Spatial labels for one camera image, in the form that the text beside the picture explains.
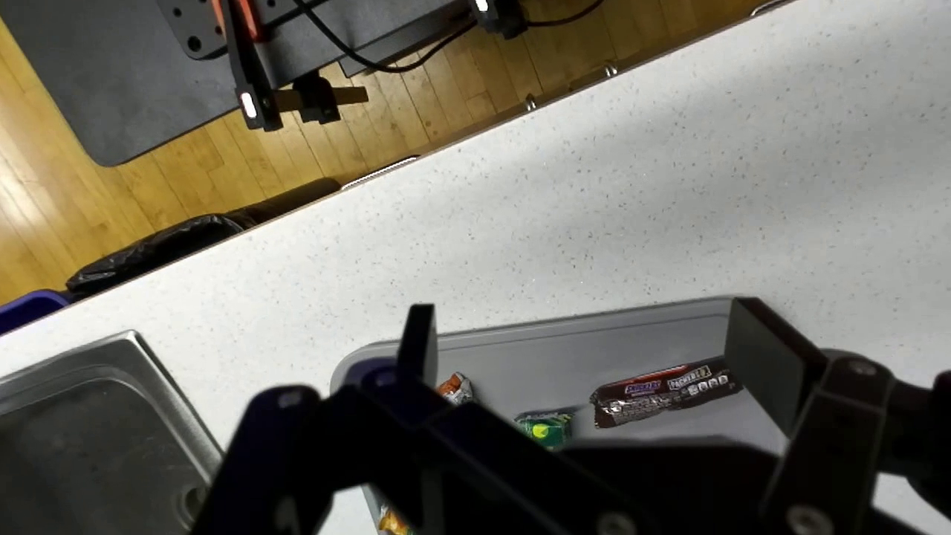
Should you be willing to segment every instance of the floor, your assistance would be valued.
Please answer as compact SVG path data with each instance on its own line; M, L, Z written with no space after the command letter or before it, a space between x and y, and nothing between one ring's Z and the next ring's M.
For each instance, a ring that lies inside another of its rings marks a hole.
M585 0L530 0L533 19L559 19ZM756 0L605 0L592 19L501 41L482 31L424 69L342 77L365 86L335 124L249 133L224 117L145 157L93 163L0 20L0 303L63 289L85 262L194 215L225 212L313 179L359 179L424 155L580 86L605 69L632 69L750 19Z

